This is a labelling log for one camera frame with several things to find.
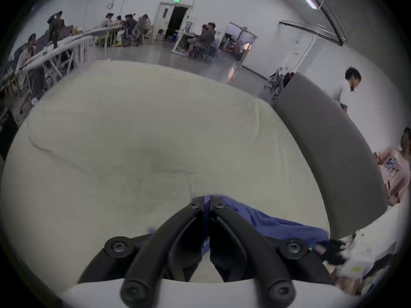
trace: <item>door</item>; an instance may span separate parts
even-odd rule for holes
[[[160,3],[157,9],[156,18],[154,20],[153,36],[157,38],[157,33],[160,29],[164,31],[164,35],[160,36],[158,40],[163,41],[165,32],[168,29],[171,15],[173,14],[174,5],[172,3]]]

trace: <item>gray backrest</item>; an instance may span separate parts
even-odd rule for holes
[[[387,210],[386,189],[367,142],[323,90],[296,73],[273,108],[317,181],[332,238],[350,235]]]

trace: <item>man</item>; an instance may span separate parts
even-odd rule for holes
[[[112,13],[108,13],[108,14],[106,15],[106,18],[105,18],[103,21],[101,21],[101,22],[97,25],[96,28],[106,28],[106,27],[110,26],[110,25],[111,25],[111,18],[112,18],[112,17],[113,17],[113,14],[112,14]]]
[[[58,13],[51,15],[49,20],[47,21],[50,30],[49,42],[53,42],[54,48],[57,48],[58,34],[60,33],[60,30],[64,27],[64,19],[61,18],[62,14],[63,12],[59,11]]]
[[[354,67],[349,67],[345,71],[345,81],[338,85],[336,93],[338,94],[337,100],[344,113],[348,115],[348,106],[353,99],[356,91],[355,88],[361,82],[361,74]]]
[[[204,31],[204,33],[201,33],[200,35],[196,35],[196,41],[190,43],[187,54],[185,56],[189,57],[193,53],[195,47],[207,49],[208,46],[214,41],[214,28],[215,24],[213,22],[209,22],[207,24],[207,30]]]
[[[132,31],[134,30],[136,25],[137,25],[137,21],[133,19],[133,15],[131,14],[126,15],[126,21],[124,22],[125,31],[123,34],[123,46],[124,47],[126,47],[127,45],[131,43],[131,41],[127,37],[134,38]]]
[[[26,47],[21,52],[20,56],[18,57],[18,62],[16,66],[16,70],[14,74],[18,75],[18,85],[21,87],[24,81],[24,74],[20,72],[20,68],[28,61],[30,58],[34,56],[36,45],[36,34],[33,33],[29,36]]]

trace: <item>woman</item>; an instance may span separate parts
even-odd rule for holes
[[[390,206],[399,203],[410,182],[411,129],[405,128],[401,137],[401,151],[396,148],[374,153],[388,193]]]

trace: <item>concrete floor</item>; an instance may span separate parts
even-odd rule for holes
[[[258,95],[263,89],[265,79],[245,69],[226,52],[219,52],[211,62],[204,62],[201,57],[187,58],[171,53],[173,43],[168,41],[141,45],[138,47],[108,47],[107,58],[116,60],[131,60],[158,64],[187,72],[195,73],[206,78],[227,83],[252,95]],[[89,61],[104,59],[102,47],[90,48]]]

